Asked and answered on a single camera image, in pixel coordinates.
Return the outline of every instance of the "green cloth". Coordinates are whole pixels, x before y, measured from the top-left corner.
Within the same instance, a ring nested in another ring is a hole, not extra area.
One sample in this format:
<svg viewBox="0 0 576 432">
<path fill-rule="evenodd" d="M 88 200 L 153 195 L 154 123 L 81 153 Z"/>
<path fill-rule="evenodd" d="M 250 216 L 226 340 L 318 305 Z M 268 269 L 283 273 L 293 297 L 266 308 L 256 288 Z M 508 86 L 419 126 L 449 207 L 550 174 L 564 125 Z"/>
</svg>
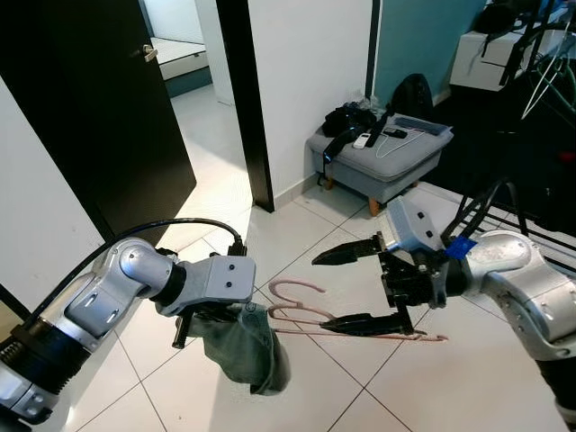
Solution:
<svg viewBox="0 0 576 432">
<path fill-rule="evenodd" d="M 249 383 L 250 393 L 281 392 L 290 381 L 290 364 L 268 324 L 266 308 L 246 303 L 228 309 L 237 314 L 236 320 L 218 322 L 194 315 L 188 336 L 202 338 L 208 358 L 232 381 Z"/>
</svg>

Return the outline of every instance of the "pink clothes hanger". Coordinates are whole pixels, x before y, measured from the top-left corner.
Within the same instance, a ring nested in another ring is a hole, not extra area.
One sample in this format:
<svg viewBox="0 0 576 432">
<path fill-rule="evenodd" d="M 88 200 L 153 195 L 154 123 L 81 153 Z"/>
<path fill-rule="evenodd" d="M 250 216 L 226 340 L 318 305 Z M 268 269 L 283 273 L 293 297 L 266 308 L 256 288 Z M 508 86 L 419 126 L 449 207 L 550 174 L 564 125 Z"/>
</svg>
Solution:
<svg viewBox="0 0 576 432">
<path fill-rule="evenodd" d="M 290 321 L 294 323 L 301 323 L 301 324 L 313 324 L 319 325 L 322 321 L 318 321 L 316 319 L 297 319 L 297 318 L 290 318 L 285 316 L 279 316 L 278 311 L 292 309 L 298 311 L 308 311 L 316 313 L 328 320 L 334 320 L 336 316 L 332 315 L 330 312 L 326 310 L 322 310 L 319 308 L 313 308 L 311 306 L 306 306 L 301 300 L 294 299 L 291 297 L 286 296 L 285 294 L 281 294 L 278 292 L 278 285 L 280 284 L 292 284 L 292 285 L 300 285 L 306 286 L 311 288 L 318 293 L 325 293 L 326 290 L 320 288 L 314 283 L 300 281 L 298 279 L 290 279 L 290 278 L 283 278 L 283 279 L 274 279 L 268 284 L 268 288 L 270 293 L 275 295 L 276 297 L 284 300 L 286 303 L 277 303 L 268 308 L 268 316 L 274 320 L 283 320 L 283 321 Z M 292 335 L 312 335 L 312 336 L 341 336 L 344 338 L 377 338 L 377 339 L 395 339 L 395 340 L 414 340 L 414 341 L 422 341 L 422 342 L 442 342 L 448 340 L 448 337 L 438 335 L 438 336 L 427 336 L 423 334 L 416 334 L 416 335 L 377 335 L 377 336 L 367 336 L 367 337 L 356 337 L 353 335 L 346 335 L 343 333 L 335 333 L 331 331 L 322 331 L 322 330 L 293 330 L 287 328 L 274 328 L 274 331 L 278 333 L 287 333 Z"/>
</svg>

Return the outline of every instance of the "white cable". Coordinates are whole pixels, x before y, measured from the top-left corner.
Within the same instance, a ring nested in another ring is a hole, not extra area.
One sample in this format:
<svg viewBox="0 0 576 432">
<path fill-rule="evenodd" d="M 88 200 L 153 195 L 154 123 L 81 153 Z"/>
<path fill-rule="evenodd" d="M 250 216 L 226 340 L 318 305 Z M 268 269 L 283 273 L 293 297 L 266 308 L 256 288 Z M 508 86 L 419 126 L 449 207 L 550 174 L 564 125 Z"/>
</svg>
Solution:
<svg viewBox="0 0 576 432">
<path fill-rule="evenodd" d="M 562 34 L 562 39 L 560 40 L 560 43 L 558 44 L 558 48 L 556 48 L 556 52 L 554 53 L 554 56 L 552 57 L 552 61 L 548 64 L 548 67 L 546 68 L 546 70 L 544 71 L 544 73 L 542 74 L 542 76 L 540 77 L 540 81 L 538 81 L 538 84 L 536 85 L 534 92 L 532 93 L 532 95 L 530 96 L 530 100 L 528 100 L 528 104 L 526 105 L 526 108 L 524 110 L 524 112 L 522 113 L 522 119 L 524 120 L 526 118 L 526 116 L 532 111 L 532 109 L 536 106 L 536 104 L 538 103 L 538 101 L 540 100 L 540 98 L 543 96 L 543 94 L 545 93 L 546 90 L 548 90 L 548 87 L 550 85 L 547 85 L 544 90 L 542 91 L 542 93 L 538 96 L 538 98 L 536 99 L 536 102 L 534 102 L 532 105 L 530 105 L 532 103 L 532 101 L 534 100 L 534 96 L 536 96 L 536 93 L 538 93 L 538 89 L 540 88 L 540 86 L 542 85 L 542 82 L 544 81 L 544 78 L 546 77 L 546 74 L 548 73 L 548 70 L 550 70 L 550 68 L 552 67 L 552 64 L 556 61 L 556 58 L 558 57 L 558 53 L 560 52 L 560 48 L 562 47 L 562 45 L 564 44 L 564 40 L 566 39 L 566 35 L 568 34 L 568 27 L 570 27 L 570 23 L 571 23 L 572 19 L 568 20 L 566 22 L 566 27 L 564 28 L 564 32 Z M 553 76 L 552 80 L 550 80 L 550 84 L 552 83 L 552 81 L 556 78 L 556 75 Z"/>
<path fill-rule="evenodd" d="M 420 138 L 420 137 L 421 137 L 422 135 L 424 135 L 424 134 L 425 134 L 425 132 L 421 132 L 421 133 L 419 133 L 418 135 L 416 135 L 414 138 L 409 139 L 409 140 L 406 141 L 406 142 L 402 142 L 399 146 L 396 146 L 396 147 L 393 148 L 392 150 L 388 150 L 388 151 L 387 151 L 386 153 L 384 153 L 383 155 L 378 156 L 378 152 L 380 151 L 380 149 L 382 148 L 382 146 L 386 143 L 386 141 L 387 141 L 388 138 L 389 138 L 389 136 L 386 135 L 386 139 L 380 143 L 380 145 L 378 146 L 378 149 L 376 150 L 376 157 L 377 157 L 378 159 L 382 159 L 382 158 L 390 155 L 393 151 L 396 151 L 397 149 L 401 149 L 402 147 L 410 144 L 413 140 L 417 140 L 418 138 Z"/>
</svg>

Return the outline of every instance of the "gray ottoman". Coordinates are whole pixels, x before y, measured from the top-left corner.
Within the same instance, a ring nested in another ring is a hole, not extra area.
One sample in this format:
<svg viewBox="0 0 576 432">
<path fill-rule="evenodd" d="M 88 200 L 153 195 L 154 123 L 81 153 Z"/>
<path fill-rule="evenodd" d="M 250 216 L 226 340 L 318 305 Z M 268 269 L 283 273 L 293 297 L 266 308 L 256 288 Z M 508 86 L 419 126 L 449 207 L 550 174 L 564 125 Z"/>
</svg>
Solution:
<svg viewBox="0 0 576 432">
<path fill-rule="evenodd" d="M 396 116 L 399 115 L 392 116 L 386 125 L 402 129 L 393 124 Z M 372 148 L 356 149 L 352 143 L 346 144 L 332 163 L 326 165 L 326 177 L 366 195 L 371 202 L 371 212 L 376 213 L 377 203 L 386 203 L 438 165 L 442 148 L 454 136 L 450 130 L 438 136 L 405 131 L 408 133 L 405 139 L 380 136 Z M 322 152 L 331 141 L 321 129 L 306 141 L 319 173 L 322 172 Z"/>
</svg>

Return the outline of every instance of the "wooden ottoman leg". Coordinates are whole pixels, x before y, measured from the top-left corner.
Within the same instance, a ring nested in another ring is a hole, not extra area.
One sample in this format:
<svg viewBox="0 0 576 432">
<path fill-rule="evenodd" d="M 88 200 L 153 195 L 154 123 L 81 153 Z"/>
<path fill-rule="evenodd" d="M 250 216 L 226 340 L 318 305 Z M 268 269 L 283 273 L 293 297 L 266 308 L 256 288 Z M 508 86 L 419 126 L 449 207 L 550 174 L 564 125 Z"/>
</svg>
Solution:
<svg viewBox="0 0 576 432">
<path fill-rule="evenodd" d="M 332 177 L 328 177 L 326 179 L 326 182 L 324 182 L 324 189 L 326 189 L 327 191 L 329 191 L 330 189 L 332 189 L 334 187 L 334 178 Z"/>
<path fill-rule="evenodd" d="M 380 204 L 374 198 L 368 198 L 368 208 L 372 216 L 378 216 L 380 212 Z"/>
</svg>

